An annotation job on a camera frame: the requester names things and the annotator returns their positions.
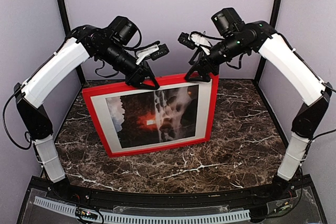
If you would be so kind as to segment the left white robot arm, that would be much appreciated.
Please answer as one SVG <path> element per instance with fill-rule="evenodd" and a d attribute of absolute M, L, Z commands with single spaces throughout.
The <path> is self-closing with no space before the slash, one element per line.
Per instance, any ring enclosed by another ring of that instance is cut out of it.
<path fill-rule="evenodd" d="M 39 162 L 54 184 L 53 191 L 63 201 L 74 197 L 74 189 L 65 181 L 66 174 L 59 159 L 54 141 L 52 122 L 44 108 L 44 102 L 53 90 L 75 68 L 93 58 L 109 64 L 117 73 L 125 76 L 125 83 L 137 89 L 157 90 L 159 84 L 147 63 L 147 59 L 159 58 L 159 51 L 166 49 L 155 41 L 142 47 L 128 43 L 138 26 L 127 17 L 117 16 L 107 27 L 82 25 L 71 30 L 61 46 L 26 79 L 14 87 L 10 96 L 27 131 L 28 146 L 19 145 L 12 136 L 9 140 L 21 150 L 34 147 Z"/>

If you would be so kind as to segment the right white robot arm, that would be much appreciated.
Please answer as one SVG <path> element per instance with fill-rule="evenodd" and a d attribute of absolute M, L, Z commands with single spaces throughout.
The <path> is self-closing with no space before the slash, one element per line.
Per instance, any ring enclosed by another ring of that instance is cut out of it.
<path fill-rule="evenodd" d="M 270 61 L 300 94 L 303 105 L 292 122 L 291 139 L 283 161 L 268 188 L 273 200 L 288 191 L 288 183 L 305 161 L 314 135 L 330 103 L 334 89 L 324 82 L 290 46 L 286 38 L 265 21 L 245 23 L 234 8 L 224 8 L 211 17 L 220 37 L 211 45 L 211 36 L 193 31 L 181 33 L 178 41 L 196 53 L 189 61 L 185 80 L 210 82 L 219 67 L 235 57 L 252 52 Z"/>

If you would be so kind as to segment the landscape photo print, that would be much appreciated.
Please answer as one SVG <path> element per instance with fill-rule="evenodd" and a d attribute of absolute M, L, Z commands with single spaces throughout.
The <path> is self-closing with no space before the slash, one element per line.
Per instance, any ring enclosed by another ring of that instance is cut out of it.
<path fill-rule="evenodd" d="M 106 98 L 122 148 L 177 141 L 196 135 L 199 86 Z"/>

